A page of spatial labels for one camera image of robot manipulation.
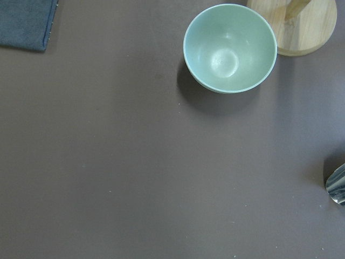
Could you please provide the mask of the light green bowl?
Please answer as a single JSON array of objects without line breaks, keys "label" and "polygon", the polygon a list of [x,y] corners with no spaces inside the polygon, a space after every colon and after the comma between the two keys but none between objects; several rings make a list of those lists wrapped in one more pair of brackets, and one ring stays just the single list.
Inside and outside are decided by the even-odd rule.
[{"label": "light green bowl", "polygon": [[266,19],[238,4],[219,4],[202,11],[183,39],[184,61],[193,78],[222,94],[260,85],[272,72],[277,53],[277,41]]}]

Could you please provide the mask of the grey folded cloth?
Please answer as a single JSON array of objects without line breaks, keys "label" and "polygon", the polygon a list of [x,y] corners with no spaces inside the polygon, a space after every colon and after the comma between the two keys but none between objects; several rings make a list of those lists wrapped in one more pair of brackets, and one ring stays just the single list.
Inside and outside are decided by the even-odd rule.
[{"label": "grey folded cloth", "polygon": [[1,1],[1,46],[44,52],[58,0]]}]

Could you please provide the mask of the wooden glass drying stand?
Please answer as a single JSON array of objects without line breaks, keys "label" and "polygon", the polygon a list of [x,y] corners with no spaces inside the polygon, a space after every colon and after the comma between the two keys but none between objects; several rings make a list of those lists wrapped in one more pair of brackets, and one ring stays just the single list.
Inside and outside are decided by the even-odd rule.
[{"label": "wooden glass drying stand", "polygon": [[262,15],[274,31],[278,54],[304,56],[331,37],[337,21],[337,5],[329,1],[247,1],[247,7]]}]

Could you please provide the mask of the steel ice scoop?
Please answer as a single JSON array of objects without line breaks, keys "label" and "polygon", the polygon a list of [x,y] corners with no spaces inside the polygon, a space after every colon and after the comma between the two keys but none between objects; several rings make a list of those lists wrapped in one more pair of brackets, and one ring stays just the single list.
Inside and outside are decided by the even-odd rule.
[{"label": "steel ice scoop", "polygon": [[329,176],[325,187],[330,198],[338,205],[344,206],[344,164]]}]

